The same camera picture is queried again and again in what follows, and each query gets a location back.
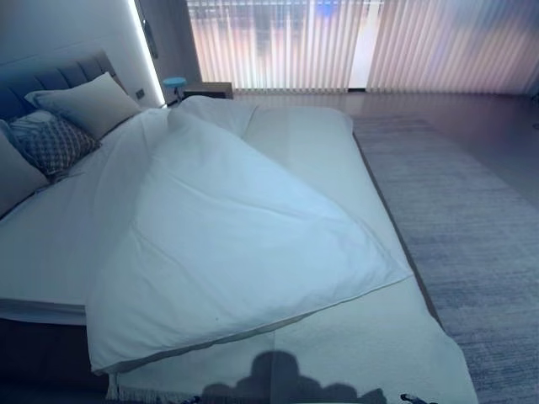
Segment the rug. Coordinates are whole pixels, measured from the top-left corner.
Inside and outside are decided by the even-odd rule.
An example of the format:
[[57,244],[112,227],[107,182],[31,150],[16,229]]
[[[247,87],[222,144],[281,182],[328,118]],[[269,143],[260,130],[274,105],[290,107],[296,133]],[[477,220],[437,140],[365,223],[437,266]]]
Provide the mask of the rug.
[[539,402],[539,211],[425,120],[354,128],[479,402]]

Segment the door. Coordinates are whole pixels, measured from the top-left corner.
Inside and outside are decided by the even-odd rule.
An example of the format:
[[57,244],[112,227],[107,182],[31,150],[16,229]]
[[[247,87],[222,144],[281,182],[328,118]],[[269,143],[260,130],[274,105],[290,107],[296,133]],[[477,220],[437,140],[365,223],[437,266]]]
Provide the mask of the door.
[[200,68],[185,0],[136,0],[136,8],[167,104],[176,96],[163,86],[167,77],[200,82]]

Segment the vertical blinds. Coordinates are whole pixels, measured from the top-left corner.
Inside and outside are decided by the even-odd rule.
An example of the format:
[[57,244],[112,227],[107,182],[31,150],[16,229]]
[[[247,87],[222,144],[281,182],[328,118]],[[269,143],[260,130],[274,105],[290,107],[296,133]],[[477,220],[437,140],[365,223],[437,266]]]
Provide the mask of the vertical blinds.
[[371,92],[532,93],[539,1],[388,0]]
[[202,77],[236,89],[348,89],[363,0],[188,0]]

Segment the pillow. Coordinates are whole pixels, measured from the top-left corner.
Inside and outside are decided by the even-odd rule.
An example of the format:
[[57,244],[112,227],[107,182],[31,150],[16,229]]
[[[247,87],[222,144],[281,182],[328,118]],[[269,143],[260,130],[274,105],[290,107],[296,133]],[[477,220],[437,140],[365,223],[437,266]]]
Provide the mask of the pillow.
[[49,177],[67,170],[100,146],[80,128],[46,111],[35,111],[9,126],[12,144]]
[[95,139],[101,139],[118,124],[141,112],[108,72],[75,88],[34,91],[26,100],[70,120]]
[[47,179],[28,164],[8,141],[9,127],[0,120],[0,217],[39,188]]

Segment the bedside table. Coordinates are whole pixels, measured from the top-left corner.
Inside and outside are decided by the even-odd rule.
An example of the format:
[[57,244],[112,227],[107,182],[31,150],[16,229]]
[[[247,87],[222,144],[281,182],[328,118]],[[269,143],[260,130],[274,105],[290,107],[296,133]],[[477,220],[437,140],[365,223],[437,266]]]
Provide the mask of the bedside table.
[[234,98],[231,82],[195,82],[182,89],[184,90],[184,98],[188,98],[191,95],[205,95],[212,98]]

